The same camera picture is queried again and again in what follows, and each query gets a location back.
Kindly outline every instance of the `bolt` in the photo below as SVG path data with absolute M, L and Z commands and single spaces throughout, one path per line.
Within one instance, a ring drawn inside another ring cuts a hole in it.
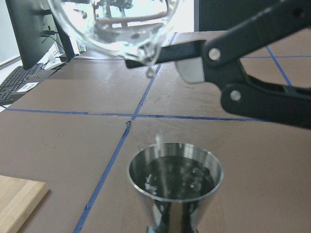
M 217 48 L 212 48 L 209 52 L 208 52 L 208 56 L 211 60 L 213 61 L 217 61 L 220 58 L 220 50 Z
M 231 91 L 230 93 L 230 98 L 233 100 L 233 101 L 239 101 L 241 99 L 242 95 L 241 95 L 241 92 L 240 91 L 237 91 L 237 90 L 233 90 Z

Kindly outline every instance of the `white label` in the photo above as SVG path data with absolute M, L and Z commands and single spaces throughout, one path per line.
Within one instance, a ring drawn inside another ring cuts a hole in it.
M 33 89 L 38 83 L 26 83 L 20 90 L 17 92 L 26 92 L 30 89 Z

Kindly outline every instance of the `wooden block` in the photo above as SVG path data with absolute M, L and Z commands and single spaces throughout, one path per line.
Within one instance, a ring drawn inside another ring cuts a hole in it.
M 16 233 L 48 190 L 43 182 L 0 176 L 0 233 Z

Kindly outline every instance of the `silver cup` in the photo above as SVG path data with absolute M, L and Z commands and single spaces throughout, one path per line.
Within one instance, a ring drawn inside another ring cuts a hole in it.
M 139 152 L 129 164 L 128 176 L 151 220 L 148 233 L 194 233 L 224 173 L 210 152 L 164 143 Z

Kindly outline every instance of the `black keyboard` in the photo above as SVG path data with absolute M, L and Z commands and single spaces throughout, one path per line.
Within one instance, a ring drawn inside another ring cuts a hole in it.
M 25 83 L 25 78 L 39 72 L 42 66 L 43 63 L 38 63 L 28 70 L 24 70 L 23 66 L 19 66 L 13 70 L 0 85 L 0 105 L 13 103 L 14 101 L 10 94 L 22 87 L 23 83 Z

